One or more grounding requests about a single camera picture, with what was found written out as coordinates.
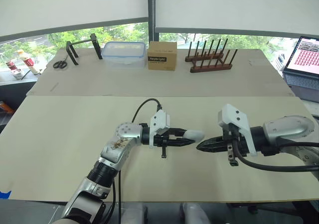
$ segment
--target brown box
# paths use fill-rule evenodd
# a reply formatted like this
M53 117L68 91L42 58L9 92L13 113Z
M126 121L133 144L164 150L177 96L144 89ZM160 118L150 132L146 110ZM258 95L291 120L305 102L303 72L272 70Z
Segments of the brown box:
M149 70L174 71L177 42L151 41L148 50Z

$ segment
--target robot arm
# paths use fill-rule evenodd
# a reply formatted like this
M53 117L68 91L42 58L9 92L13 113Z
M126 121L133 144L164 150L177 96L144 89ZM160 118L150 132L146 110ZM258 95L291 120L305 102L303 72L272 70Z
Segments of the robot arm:
M117 173L124 165L131 149L141 144L162 147L162 158L166 158L167 146L184 146L201 141L202 131L170 128L169 115L158 110L146 123L120 124L114 136L103 148L100 157L87 177L83 179L70 201L65 206L62 219L55 224L96 224L105 210L103 200L108 196Z
M267 171L305 172L312 171L319 179L319 130L307 117L292 115L266 122L258 127L249 127L247 116L231 105L224 106L219 113L218 123L223 136L201 142L197 149L204 152L228 152L231 166L238 166L236 158L243 163ZM276 167L254 164L244 159L247 153L264 156L280 152L300 158L306 166Z

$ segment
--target keyboard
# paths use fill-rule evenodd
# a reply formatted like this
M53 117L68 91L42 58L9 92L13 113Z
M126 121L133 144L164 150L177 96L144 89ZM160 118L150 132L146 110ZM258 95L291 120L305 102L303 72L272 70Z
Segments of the keyboard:
M285 74L288 85L319 90L319 80Z

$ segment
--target blue container lid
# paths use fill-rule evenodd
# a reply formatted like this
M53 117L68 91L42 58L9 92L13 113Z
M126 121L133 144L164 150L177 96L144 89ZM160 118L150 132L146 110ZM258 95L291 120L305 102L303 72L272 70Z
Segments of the blue container lid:
M102 56L113 58L143 58L145 44L143 42L109 41L105 44Z

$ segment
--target table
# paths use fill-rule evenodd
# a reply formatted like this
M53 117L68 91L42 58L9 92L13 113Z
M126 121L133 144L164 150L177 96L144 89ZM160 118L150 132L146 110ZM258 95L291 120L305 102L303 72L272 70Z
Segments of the table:
M176 71L112 69L99 60L94 49L77 49L78 66L70 58L65 70L53 69L66 57L60 49L27 95L37 96L295 96L259 49L239 49L233 68L190 73L185 62L188 49L178 49Z
M0 191L11 199L67 201L93 167L115 127L131 120L143 97L28 96L0 135ZM171 126L202 129L220 136L217 113L225 103L248 115L250 126L299 114L313 120L297 97L159 98ZM149 103L136 123L148 122ZM122 169L124 202L259 202L319 199L311 173L267 172L240 163L227 153L186 147L135 147ZM288 154L253 159L266 165L302 165Z

